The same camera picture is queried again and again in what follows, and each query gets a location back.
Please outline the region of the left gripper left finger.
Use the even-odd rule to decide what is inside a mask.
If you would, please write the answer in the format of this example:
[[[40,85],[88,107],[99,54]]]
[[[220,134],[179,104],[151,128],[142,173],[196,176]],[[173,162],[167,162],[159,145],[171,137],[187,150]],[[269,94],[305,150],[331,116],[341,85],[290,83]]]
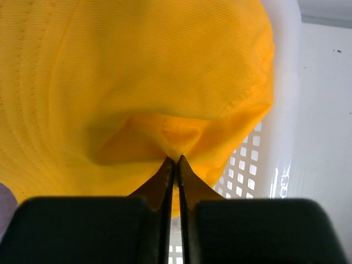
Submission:
[[[129,196],[23,202],[1,239],[1,263],[167,263],[174,162]]]

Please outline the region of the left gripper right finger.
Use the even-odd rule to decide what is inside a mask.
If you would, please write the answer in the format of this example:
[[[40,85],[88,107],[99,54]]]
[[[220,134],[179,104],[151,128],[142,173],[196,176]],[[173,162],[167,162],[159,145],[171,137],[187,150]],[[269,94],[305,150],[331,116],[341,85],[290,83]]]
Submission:
[[[225,199],[177,164],[185,263],[347,263],[329,217],[308,199]]]

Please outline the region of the yellow bucket hat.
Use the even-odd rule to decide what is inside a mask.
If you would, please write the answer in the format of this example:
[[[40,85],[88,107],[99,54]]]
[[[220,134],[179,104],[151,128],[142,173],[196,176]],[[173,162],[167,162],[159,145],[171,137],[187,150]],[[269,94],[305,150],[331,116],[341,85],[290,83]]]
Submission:
[[[273,103],[260,1],[1,1],[1,183],[127,196],[166,157],[214,186]]]

